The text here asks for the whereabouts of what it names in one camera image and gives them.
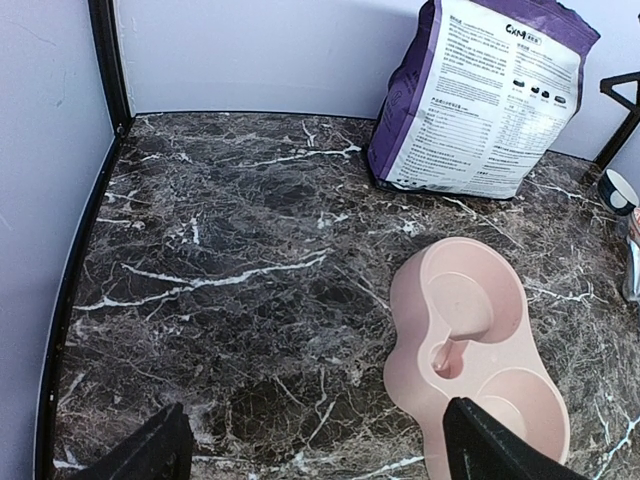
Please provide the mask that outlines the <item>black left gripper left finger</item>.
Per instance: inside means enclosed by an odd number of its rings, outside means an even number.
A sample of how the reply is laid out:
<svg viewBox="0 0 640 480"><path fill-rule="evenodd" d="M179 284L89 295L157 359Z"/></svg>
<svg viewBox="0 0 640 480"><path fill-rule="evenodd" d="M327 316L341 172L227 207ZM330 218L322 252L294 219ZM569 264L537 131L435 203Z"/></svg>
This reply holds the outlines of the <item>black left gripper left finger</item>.
<svg viewBox="0 0 640 480"><path fill-rule="evenodd" d="M189 418L181 403L173 403L71 479L187 480L191 473L192 451Z"/></svg>

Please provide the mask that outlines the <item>purple white pet food bag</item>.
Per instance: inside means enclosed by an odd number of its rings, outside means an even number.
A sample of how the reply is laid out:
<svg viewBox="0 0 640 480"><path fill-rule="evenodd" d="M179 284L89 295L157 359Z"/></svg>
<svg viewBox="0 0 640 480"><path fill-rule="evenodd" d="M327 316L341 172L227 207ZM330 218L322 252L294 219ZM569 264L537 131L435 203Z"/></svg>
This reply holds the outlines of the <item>purple white pet food bag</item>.
<svg viewBox="0 0 640 480"><path fill-rule="evenodd" d="M598 40L556 1L425 3L367 151L375 183L512 198L579 111Z"/></svg>

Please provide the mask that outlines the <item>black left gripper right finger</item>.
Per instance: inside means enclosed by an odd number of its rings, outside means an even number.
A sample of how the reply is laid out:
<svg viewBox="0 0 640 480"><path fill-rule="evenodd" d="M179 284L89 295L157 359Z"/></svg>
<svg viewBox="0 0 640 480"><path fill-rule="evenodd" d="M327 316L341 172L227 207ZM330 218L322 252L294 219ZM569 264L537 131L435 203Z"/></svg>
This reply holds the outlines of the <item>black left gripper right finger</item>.
<svg viewBox="0 0 640 480"><path fill-rule="evenodd" d="M443 416L453 480L584 480L529 446L469 398L453 398Z"/></svg>

